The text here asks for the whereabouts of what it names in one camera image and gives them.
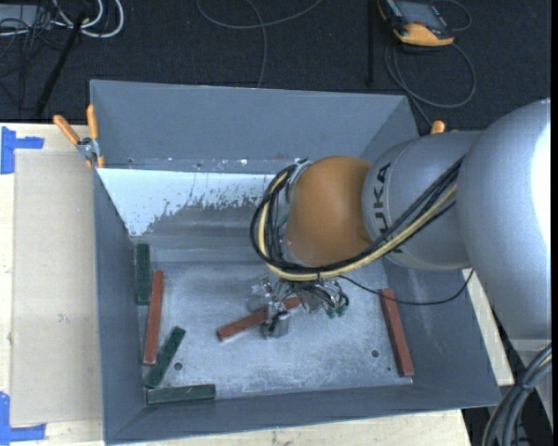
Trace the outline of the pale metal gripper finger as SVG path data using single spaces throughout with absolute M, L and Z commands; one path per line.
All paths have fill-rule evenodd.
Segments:
M 272 281 L 269 277 L 258 278 L 251 286 L 246 299 L 250 312 L 265 308 L 272 301 Z
M 286 310 L 277 311 L 260 327 L 261 335 L 265 339 L 279 338 L 288 333 L 291 315 Z

